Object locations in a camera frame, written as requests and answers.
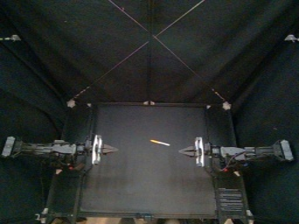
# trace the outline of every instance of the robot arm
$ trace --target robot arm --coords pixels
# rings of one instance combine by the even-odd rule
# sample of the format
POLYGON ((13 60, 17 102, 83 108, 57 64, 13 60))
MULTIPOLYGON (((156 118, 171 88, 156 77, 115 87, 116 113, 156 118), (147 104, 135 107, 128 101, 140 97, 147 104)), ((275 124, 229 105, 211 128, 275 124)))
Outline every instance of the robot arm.
POLYGON ((294 161, 294 154, 290 143, 285 140, 279 140, 268 147, 221 147, 203 143, 201 137, 195 138, 195 145, 179 150, 179 152, 196 158, 196 165, 199 167, 213 166, 209 161, 217 160, 219 171, 225 172, 229 167, 236 167, 247 161, 267 159, 275 157, 279 161, 294 161))
POLYGON ((16 158, 20 155, 32 155, 41 158, 51 158, 56 168, 63 166, 77 167, 77 165, 97 165, 100 156, 116 152, 117 149, 103 144, 101 136, 96 135, 93 144, 87 140, 85 143, 69 144, 63 140, 53 143, 24 143, 21 140, 9 136, 5 139, 3 158, 16 158))

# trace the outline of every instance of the black curtain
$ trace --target black curtain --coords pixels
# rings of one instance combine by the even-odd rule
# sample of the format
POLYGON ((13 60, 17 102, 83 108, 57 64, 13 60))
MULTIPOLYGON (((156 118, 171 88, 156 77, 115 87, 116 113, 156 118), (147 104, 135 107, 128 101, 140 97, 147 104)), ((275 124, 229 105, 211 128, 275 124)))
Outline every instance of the black curtain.
MULTIPOLYGON (((299 153, 299 45, 284 42, 256 74, 247 97, 235 111, 240 146, 267 146, 276 140, 291 143, 299 153)), ((299 163, 271 161, 252 164, 247 195, 257 223, 299 222, 299 163)))
MULTIPOLYGON (((0 37, 17 34, 0 11, 0 37)), ((24 41, 0 41, 0 147, 5 138, 48 143, 60 139, 63 92, 24 41)), ((0 158, 0 223, 35 223, 43 210, 52 169, 32 157, 0 158)))

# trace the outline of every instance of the black mat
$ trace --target black mat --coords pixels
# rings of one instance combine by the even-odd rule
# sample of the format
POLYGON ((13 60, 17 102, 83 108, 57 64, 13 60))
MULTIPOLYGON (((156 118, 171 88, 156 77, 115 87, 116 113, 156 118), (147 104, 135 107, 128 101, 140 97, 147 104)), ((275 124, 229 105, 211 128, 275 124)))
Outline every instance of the black mat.
POLYGON ((215 214, 211 177, 177 153, 195 137, 205 137, 201 108, 100 107, 96 133, 119 153, 103 157, 88 173, 81 211, 215 214))

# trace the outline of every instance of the ceiling fabric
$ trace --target ceiling fabric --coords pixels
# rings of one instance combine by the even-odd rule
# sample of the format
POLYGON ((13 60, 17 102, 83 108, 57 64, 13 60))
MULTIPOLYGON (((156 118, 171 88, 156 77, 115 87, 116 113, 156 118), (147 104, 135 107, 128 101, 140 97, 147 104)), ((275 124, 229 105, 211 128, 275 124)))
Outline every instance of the ceiling fabric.
POLYGON ((1 1, 63 99, 233 102, 298 20, 267 1, 1 1))

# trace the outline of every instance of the black fabric enclosure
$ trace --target black fabric enclosure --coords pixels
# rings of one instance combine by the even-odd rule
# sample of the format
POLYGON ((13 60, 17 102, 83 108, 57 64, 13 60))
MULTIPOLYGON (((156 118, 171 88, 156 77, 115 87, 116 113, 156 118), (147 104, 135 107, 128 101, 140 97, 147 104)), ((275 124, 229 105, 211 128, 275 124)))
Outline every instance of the black fabric enclosure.
MULTIPOLYGON (((81 141, 88 103, 212 111, 228 102, 237 146, 287 139, 294 150, 292 163, 249 164, 256 223, 298 223, 299 41, 285 41, 298 21, 295 0, 1 0, 1 147, 9 136, 81 141)), ((0 160, 0 223, 36 222, 52 172, 40 159, 0 160)))

